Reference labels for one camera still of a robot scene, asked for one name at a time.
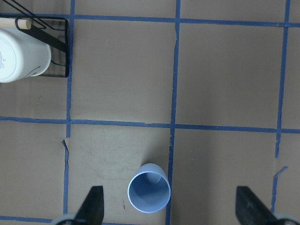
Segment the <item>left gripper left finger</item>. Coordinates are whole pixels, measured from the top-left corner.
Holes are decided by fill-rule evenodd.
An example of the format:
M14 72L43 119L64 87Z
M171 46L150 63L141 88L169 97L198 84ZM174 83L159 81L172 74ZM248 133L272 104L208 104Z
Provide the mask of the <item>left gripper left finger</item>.
M64 214L53 225L101 225L104 219L103 186L92 186L75 214Z

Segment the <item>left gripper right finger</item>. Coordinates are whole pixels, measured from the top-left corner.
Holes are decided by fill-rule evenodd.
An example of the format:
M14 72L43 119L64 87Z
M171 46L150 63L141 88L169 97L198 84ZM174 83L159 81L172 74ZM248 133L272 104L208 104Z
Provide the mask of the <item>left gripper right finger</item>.
M275 216L247 186L236 187L235 215L241 225L298 225L287 216Z

